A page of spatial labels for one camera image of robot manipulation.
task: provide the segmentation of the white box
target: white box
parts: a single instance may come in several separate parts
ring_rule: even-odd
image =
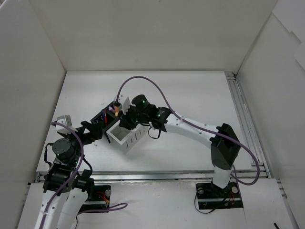
[[[111,144],[117,144],[118,148],[127,153],[145,134],[148,132],[148,127],[137,125],[133,130],[119,126],[119,121],[116,122],[106,133],[111,139]]]

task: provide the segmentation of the white robotic arm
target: white robotic arm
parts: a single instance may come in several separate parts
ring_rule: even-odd
[[[150,104],[144,95],[135,97],[132,100],[132,104],[129,102],[128,97],[125,98],[122,96],[120,103],[116,105],[121,105],[122,108],[122,112],[118,117],[120,119],[120,127],[131,130],[139,124],[149,125],[151,128],[160,131],[183,135],[198,141],[211,149],[212,163],[215,166],[212,183],[220,189],[225,189],[227,187],[230,180],[231,169],[240,147],[215,134],[210,134],[192,127],[184,121],[188,121],[198,127],[216,133],[218,132],[227,135],[238,141],[234,131],[229,125],[223,124],[221,127],[206,125],[188,118],[183,118],[180,115],[180,118],[177,118],[168,108],[157,108],[155,105]],[[60,120],[63,120],[64,123],[71,126],[70,117],[62,116]],[[83,127],[73,129],[71,132],[77,132],[78,137],[84,145],[91,144],[93,141],[101,139],[104,127],[102,122],[92,122],[92,124],[90,124],[84,121],[81,124]],[[89,130],[88,133],[84,133],[85,128]],[[64,138],[57,140],[52,145],[52,149],[56,154],[56,159],[46,176],[43,201],[35,229],[70,229],[81,206],[88,198],[86,190],[77,187],[77,185],[75,186],[78,181],[77,179],[84,179],[81,182],[83,184],[86,182],[93,183],[93,179],[91,179],[90,176],[76,178],[73,185],[69,184],[65,192],[61,192],[59,196],[56,196],[48,211],[44,212],[45,205],[54,195],[58,186],[70,176],[79,160],[80,149],[76,139],[70,132],[63,130],[62,128],[57,127],[57,131]],[[46,218],[41,227],[43,215],[46,215]]]
[[[124,114],[120,117],[120,127],[131,130],[138,124],[149,125],[159,131],[180,134],[204,144],[211,149],[212,163],[215,166],[213,184],[221,189],[227,186],[240,146],[218,135],[201,131],[186,122],[192,123],[199,128],[229,136],[238,141],[233,129],[228,124],[212,126],[184,118],[181,115],[173,114],[169,108],[157,108],[155,105],[150,104],[143,94],[136,96],[130,106],[127,106],[130,103],[128,97],[122,96],[121,102],[128,109],[124,110]]]

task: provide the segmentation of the screw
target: screw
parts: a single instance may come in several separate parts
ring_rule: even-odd
[[[204,189],[203,189],[202,187],[198,188],[198,189],[197,189],[197,193],[198,193],[199,195],[202,195],[202,194],[204,193]]]
[[[111,195],[111,190],[110,189],[107,189],[106,191],[105,191],[105,196],[106,197],[109,197]]]
[[[235,193],[235,194],[238,193],[237,187],[233,186],[233,187],[232,187],[232,192]]]

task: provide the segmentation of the white wall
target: white wall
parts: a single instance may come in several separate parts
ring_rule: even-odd
[[[305,69],[305,1],[304,0],[279,0],[273,14],[280,20],[288,31],[292,31],[302,42],[294,56]]]
[[[305,70],[299,39],[272,14],[238,74],[268,165],[305,228]]]
[[[277,0],[30,0],[68,71],[236,71]]]
[[[64,78],[28,0],[0,6],[0,228],[16,228]]]

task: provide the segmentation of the white floor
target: white floor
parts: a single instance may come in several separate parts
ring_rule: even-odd
[[[127,202],[128,207],[82,214],[78,229],[275,229],[275,222],[280,229],[293,228],[275,179],[240,189],[244,208],[204,215],[194,208],[195,182],[115,183],[111,205]],[[32,184],[18,229],[34,228],[41,198],[42,184]]]
[[[90,121],[113,101],[120,85],[134,75],[143,75],[154,80],[163,89],[176,112],[205,124],[230,124],[239,140],[245,142],[224,72],[68,72],[53,120],[61,115],[71,115],[74,127],[79,127],[81,121]],[[143,79],[128,82],[122,93],[127,94],[130,99],[145,94],[152,104],[166,106],[158,90]],[[59,138],[61,136],[51,127],[46,143]],[[127,154],[108,144],[106,138],[87,145],[84,149],[87,160],[97,173],[214,169],[210,149],[176,134],[161,133],[158,140],[146,135]],[[50,149],[48,160],[53,161],[54,158]],[[242,149],[235,166],[240,170],[251,169],[251,159]],[[41,155],[37,171],[47,170],[48,165],[43,162]]]

